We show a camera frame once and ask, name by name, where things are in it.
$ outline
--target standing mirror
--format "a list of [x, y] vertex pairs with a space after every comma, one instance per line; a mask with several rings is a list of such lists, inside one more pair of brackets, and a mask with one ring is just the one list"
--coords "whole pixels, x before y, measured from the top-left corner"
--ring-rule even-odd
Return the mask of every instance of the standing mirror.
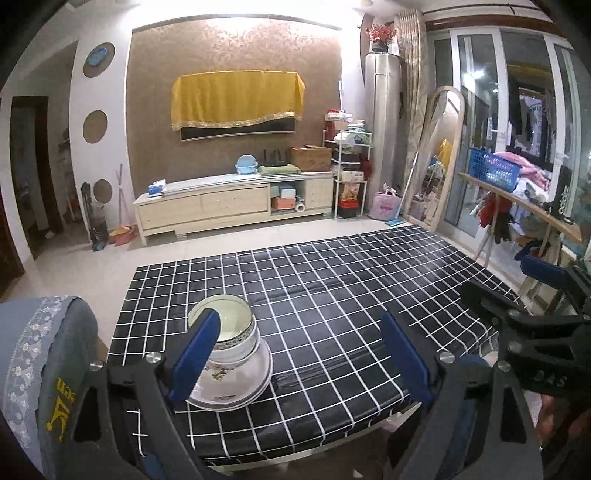
[[417, 161], [402, 215], [431, 231], [437, 229], [452, 187], [464, 110], [464, 97], [454, 87], [439, 87], [428, 97]]

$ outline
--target yellow logo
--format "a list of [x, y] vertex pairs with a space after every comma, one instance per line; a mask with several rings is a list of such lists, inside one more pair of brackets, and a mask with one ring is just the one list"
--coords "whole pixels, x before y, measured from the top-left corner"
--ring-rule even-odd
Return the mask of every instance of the yellow logo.
[[[67, 401], [69, 401], [70, 406], [72, 406], [74, 404], [74, 401], [76, 400], [76, 394], [72, 391], [72, 389], [70, 387], [68, 387], [66, 385], [66, 382], [64, 382], [60, 377], [57, 377], [56, 390], [59, 393], [61, 393], [62, 395], [64, 395], [64, 398]], [[46, 427], [47, 427], [47, 430], [52, 431], [53, 424], [59, 420], [60, 425], [61, 425], [61, 433], [60, 433], [60, 437], [59, 437], [60, 443], [64, 439], [64, 432], [66, 431], [66, 423], [68, 421], [69, 415], [70, 415], [70, 409], [68, 408], [68, 406], [66, 406], [64, 401], [58, 395], [56, 397], [56, 406], [54, 407], [54, 410], [53, 410], [53, 416], [51, 417], [51, 421], [48, 421], [46, 423]]]

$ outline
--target ceramic bowl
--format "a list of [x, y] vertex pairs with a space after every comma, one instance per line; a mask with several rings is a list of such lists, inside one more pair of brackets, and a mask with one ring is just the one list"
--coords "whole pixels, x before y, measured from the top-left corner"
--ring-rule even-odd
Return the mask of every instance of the ceramic bowl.
[[220, 316], [220, 335], [214, 350], [225, 350], [242, 343], [256, 326], [251, 308], [234, 295], [214, 295], [203, 299], [189, 313], [189, 327], [204, 309], [213, 309]]
[[252, 322], [252, 324], [254, 325], [254, 328], [249, 329], [250, 334], [242, 341], [242, 343], [230, 348], [212, 350], [211, 355], [209, 355], [209, 361], [220, 364], [235, 364], [244, 360], [246, 356], [256, 349], [261, 336], [259, 329], [256, 328], [256, 322]]
[[266, 389], [272, 370], [271, 351], [261, 338], [248, 359], [235, 368], [222, 370], [206, 365], [187, 401], [205, 410], [229, 411], [241, 408]]

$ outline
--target wallpaper wall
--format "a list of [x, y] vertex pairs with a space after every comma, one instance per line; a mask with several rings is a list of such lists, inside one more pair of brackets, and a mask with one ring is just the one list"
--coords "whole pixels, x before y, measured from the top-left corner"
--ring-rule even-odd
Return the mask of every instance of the wallpaper wall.
[[[217, 18], [135, 32], [127, 75], [129, 166], [136, 196], [155, 180], [185, 180], [235, 171], [240, 155], [322, 141], [324, 114], [339, 107], [339, 32], [286, 20]], [[261, 134], [181, 142], [171, 129], [174, 81], [219, 70], [297, 72], [306, 84], [295, 134]]]

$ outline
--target table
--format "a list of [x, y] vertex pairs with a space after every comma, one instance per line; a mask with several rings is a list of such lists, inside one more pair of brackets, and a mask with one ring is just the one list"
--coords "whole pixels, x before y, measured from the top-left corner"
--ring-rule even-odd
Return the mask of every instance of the table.
[[[419, 226], [139, 267], [122, 306], [109, 365], [164, 351], [197, 302], [220, 293], [249, 302], [273, 355], [271, 384], [246, 408], [175, 406], [177, 428], [207, 465], [243, 468], [337, 443], [401, 411], [410, 399], [381, 338], [400, 310], [434, 352], [488, 353], [493, 330], [459, 304], [475, 278], [515, 301], [501, 280]], [[151, 449], [141, 412], [128, 428]]]

